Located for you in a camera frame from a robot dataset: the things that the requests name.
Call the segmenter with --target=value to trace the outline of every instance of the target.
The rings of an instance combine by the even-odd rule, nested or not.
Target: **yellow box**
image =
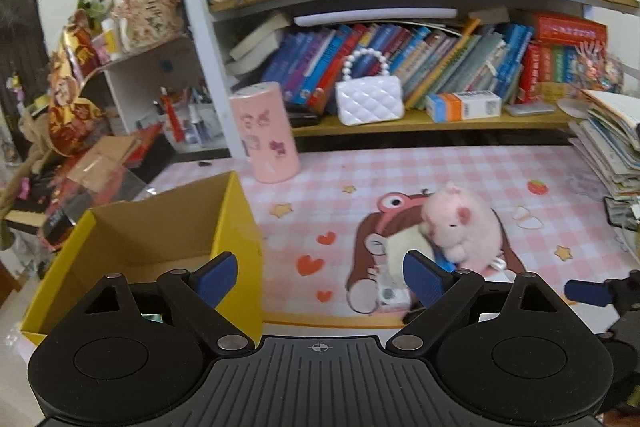
[[[22,322],[38,345],[108,272],[153,282],[168,270],[194,271],[223,251],[238,258],[238,282],[217,311],[256,344],[262,336],[262,234],[235,172],[144,201],[88,210],[40,283]]]

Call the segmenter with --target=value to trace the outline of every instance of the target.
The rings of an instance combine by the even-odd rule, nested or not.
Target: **pink plush toy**
[[[491,207],[453,182],[422,206],[423,231],[459,268],[481,272],[500,255],[502,229]]]

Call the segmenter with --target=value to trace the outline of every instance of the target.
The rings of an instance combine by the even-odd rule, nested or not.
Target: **white floor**
[[[0,427],[34,427],[42,420],[42,413],[27,381],[26,362],[14,346],[8,346],[5,338],[21,320],[37,283],[31,280],[20,293],[13,293],[0,308]],[[606,330],[616,319],[613,307],[596,308],[578,304],[576,314],[594,333]],[[295,328],[264,325],[265,335],[351,336],[378,335],[384,345],[395,330],[325,330],[322,328]]]

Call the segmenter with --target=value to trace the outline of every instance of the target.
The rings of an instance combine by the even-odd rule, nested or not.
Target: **pink cylinder container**
[[[245,87],[229,100],[255,179],[278,183],[298,174],[300,159],[280,84],[263,82]]]

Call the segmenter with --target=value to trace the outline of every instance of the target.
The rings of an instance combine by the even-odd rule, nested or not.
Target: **stack of books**
[[[527,46],[517,102],[555,103],[574,91],[577,48],[597,42],[607,49],[607,27],[578,17],[551,13],[518,12],[517,22],[534,29]]]
[[[278,82],[289,106],[333,112],[345,57],[373,48],[400,79],[407,109],[424,110],[430,95],[478,90],[513,103],[533,33],[532,27],[514,23],[480,26],[478,19],[462,28],[389,21],[290,28],[261,80]],[[351,76],[375,76],[379,70],[376,59],[365,56],[354,63]]]
[[[574,145],[618,201],[640,196],[640,100],[624,94],[585,90],[593,102],[589,119],[570,126]]]

